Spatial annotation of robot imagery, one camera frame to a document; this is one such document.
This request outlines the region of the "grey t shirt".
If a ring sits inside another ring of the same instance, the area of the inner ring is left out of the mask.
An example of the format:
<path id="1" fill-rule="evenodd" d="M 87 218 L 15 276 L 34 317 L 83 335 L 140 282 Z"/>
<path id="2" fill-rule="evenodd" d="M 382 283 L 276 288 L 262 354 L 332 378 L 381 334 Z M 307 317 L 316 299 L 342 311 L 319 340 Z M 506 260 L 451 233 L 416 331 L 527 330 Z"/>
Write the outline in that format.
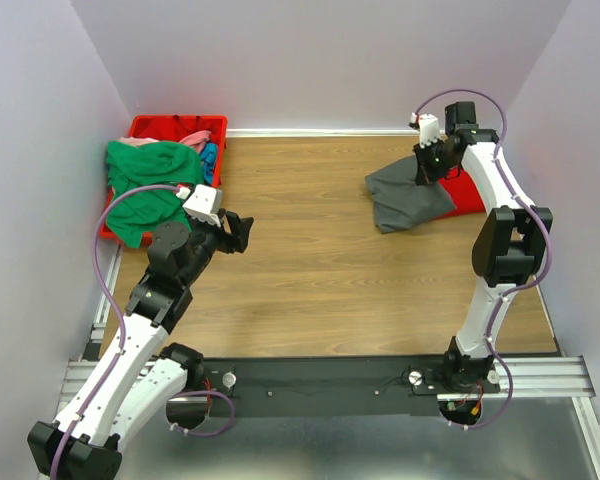
<path id="1" fill-rule="evenodd" d="M 373 203 L 373 220 L 382 234 L 410 230 L 456 210 L 440 185 L 417 185 L 414 156 L 399 159 L 365 177 Z"/>

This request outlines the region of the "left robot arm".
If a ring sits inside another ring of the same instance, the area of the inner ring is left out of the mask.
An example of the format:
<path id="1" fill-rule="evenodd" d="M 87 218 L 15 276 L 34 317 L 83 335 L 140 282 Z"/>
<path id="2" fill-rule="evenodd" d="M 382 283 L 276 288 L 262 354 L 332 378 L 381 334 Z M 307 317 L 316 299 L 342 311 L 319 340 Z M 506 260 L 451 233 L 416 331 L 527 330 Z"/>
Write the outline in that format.
<path id="1" fill-rule="evenodd" d="M 198 397 L 205 408 L 226 394 L 211 389 L 202 355 L 163 343 L 193 300 L 191 287 L 216 252 L 246 250 L 254 220 L 222 210 L 161 224 L 147 250 L 148 267 L 120 310 L 115 339 L 69 404 L 38 421 L 27 443 L 38 471 L 51 479 L 112 479 L 122 450 L 172 398 Z"/>

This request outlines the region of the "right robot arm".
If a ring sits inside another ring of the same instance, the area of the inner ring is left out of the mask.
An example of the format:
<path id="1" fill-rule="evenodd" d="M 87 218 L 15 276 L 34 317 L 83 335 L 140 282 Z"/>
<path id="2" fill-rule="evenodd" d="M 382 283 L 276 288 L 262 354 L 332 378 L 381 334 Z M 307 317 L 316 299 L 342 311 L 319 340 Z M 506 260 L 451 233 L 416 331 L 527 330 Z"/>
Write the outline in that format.
<path id="1" fill-rule="evenodd" d="M 480 127 L 473 102 L 447 106 L 443 120 L 416 110 L 410 124 L 419 134 L 413 149 L 417 184 L 432 186 L 465 173 L 487 214 L 471 253 L 474 295 L 438 375 L 445 389 L 465 392 L 488 378 L 510 302 L 547 274 L 553 215 L 523 192 L 504 158 L 503 132 Z"/>

